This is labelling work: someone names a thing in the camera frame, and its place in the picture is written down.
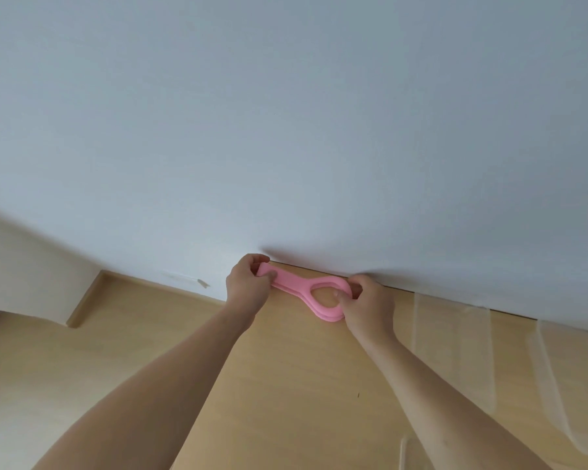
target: hand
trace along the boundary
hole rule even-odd
[[[394,298],[389,290],[367,275],[355,275],[348,279],[353,298],[341,290],[335,296],[342,306],[346,325],[365,350],[388,339],[394,334]]]
[[[269,262],[270,258],[263,254],[246,254],[231,269],[226,278],[226,306],[228,310],[248,315],[249,327],[254,316],[266,303],[270,284],[276,278],[276,272],[270,271],[262,277],[256,277],[257,269],[262,262]]]

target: pink foam object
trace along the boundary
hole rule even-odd
[[[312,295],[312,290],[314,289],[322,287],[333,287],[346,292],[349,297],[352,297],[351,286],[343,278],[328,276],[317,277],[315,279],[304,279],[303,277],[299,277],[296,274],[284,271],[278,267],[274,267],[274,265],[268,264],[267,262],[263,262],[259,265],[257,276],[264,276],[270,271],[276,272],[276,279],[274,279],[274,282],[272,283],[273,287],[297,296],[299,299],[304,301],[309,308],[312,309],[318,318],[321,318],[325,321],[339,321],[344,318],[342,308],[339,305],[335,307],[324,306],[320,304]]]

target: forearm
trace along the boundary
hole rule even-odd
[[[244,327],[221,310],[92,407],[35,470],[169,470]]]
[[[436,468],[549,470],[397,339],[364,348],[383,372]]]

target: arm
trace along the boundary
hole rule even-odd
[[[404,347],[394,334],[394,300],[365,275],[349,279],[355,300],[338,291],[346,324],[378,366],[437,469],[550,470],[506,431]]]
[[[227,277],[227,301],[196,332],[127,379],[77,420],[34,470],[169,470],[220,369],[268,298],[248,254]]]

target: white wall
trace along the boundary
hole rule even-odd
[[[0,221],[0,310],[65,324],[100,266]]]
[[[588,0],[0,0],[0,212],[588,327]]]

